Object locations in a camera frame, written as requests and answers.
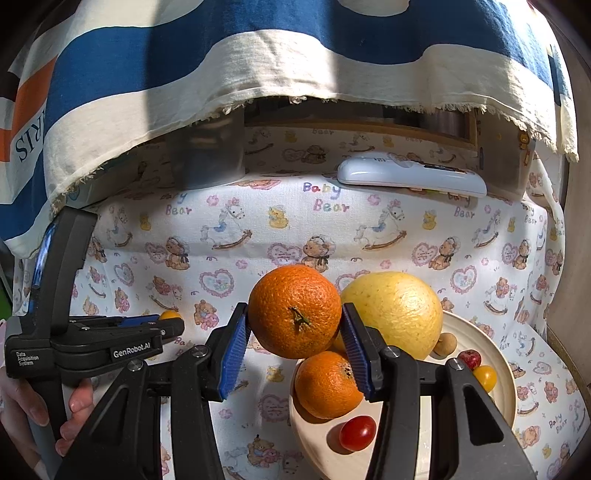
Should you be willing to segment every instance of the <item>orange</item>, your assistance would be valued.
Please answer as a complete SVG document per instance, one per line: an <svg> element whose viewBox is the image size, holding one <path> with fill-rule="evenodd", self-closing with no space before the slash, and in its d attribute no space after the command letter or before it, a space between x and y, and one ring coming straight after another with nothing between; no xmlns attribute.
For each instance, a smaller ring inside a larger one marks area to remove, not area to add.
<svg viewBox="0 0 591 480"><path fill-rule="evenodd" d="M363 400L351 365L344 356L332 351L304 360L295 375L294 388L301 406L318 419L347 415Z"/></svg>
<svg viewBox="0 0 591 480"><path fill-rule="evenodd" d="M160 314L160 317L158 317L158 320L167 320L167 319L175 319L175 318L181 318L181 316L178 312L175 312L174 310L164 310Z"/></svg>
<svg viewBox="0 0 591 480"><path fill-rule="evenodd" d="M283 358L326 350L339 328L339 292L314 268L271 270L252 289L248 321L263 348Z"/></svg>

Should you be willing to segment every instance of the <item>wall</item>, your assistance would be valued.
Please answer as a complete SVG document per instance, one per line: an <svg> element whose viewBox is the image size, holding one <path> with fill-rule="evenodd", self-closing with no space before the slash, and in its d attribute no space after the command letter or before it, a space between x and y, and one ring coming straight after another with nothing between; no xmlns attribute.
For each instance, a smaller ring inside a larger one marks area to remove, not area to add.
<svg viewBox="0 0 591 480"><path fill-rule="evenodd" d="M566 205L566 256L564 271L548 325L574 360L585 383L591 382L591 81L576 54L560 45L573 88L579 130L579 164L569 168Z"/></svg>

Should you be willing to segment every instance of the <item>printed fabric backdrop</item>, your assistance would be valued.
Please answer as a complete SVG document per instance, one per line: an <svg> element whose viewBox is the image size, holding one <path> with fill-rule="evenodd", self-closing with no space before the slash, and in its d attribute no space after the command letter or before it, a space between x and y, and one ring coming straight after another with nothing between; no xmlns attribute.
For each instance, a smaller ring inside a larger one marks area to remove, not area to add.
<svg viewBox="0 0 591 480"><path fill-rule="evenodd" d="M538 478L550 480L589 419L569 370L543 339L563 265L564 223L541 161L532 162L522 201L350 188L335 180L343 158L372 150L458 167L476 161L468 152L411 138L261 128L247 138L250 173L243 180L179 192L170 188L163 146L149 145L138 180L92 208L99 221L72 291L72 313L178 311L184 335L151 360L158 362L205 342L238 302L248 301L261 276L280 265L309 265L339 291L369 272L412 273L432 286L444 309L483 330L510 362L518 397L515 434ZM23 312L33 261L18 265L14 300ZM290 429L294 366L253 337L233 393L212 404L228 478L316 477ZM110 378L100 379L98 392ZM161 453L164 478L172 480L167 407Z"/></svg>

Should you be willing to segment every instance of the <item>white remote control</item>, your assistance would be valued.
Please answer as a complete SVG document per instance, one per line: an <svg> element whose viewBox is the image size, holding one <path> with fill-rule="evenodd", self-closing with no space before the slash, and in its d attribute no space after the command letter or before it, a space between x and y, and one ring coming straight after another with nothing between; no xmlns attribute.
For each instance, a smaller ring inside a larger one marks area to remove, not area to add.
<svg viewBox="0 0 591 480"><path fill-rule="evenodd" d="M368 152L347 158L339 165L337 179L348 185L435 190L461 197L486 196L484 180L471 170L431 165L392 153Z"/></svg>

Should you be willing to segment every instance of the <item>plate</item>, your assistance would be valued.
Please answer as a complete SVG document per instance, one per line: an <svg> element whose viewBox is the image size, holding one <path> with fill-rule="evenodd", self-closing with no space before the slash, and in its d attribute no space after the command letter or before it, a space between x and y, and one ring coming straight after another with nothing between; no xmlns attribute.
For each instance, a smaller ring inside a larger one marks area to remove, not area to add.
<svg viewBox="0 0 591 480"><path fill-rule="evenodd" d="M457 356L461 351L468 349L480 352L482 365L492 366L498 377L490 396L494 399L503 418L513 427L517 415L517 399L511 367L497 346L478 327L453 313L443 313L442 332L453 333L457 338L457 349L450 357ZM426 361L444 364L447 358L439 359L429 356ZM363 400L356 409L339 419L329 421L316 419L302 408L294 394L296 372L297 368L290 387L290 421L305 456L325 480L365 480L375 440L361 452L347 452L339 446L339 431L342 424L358 415L369 415L379 425L382 403L369 403ZM431 398L421 397L420 416L415 480L428 480L431 459Z"/></svg>

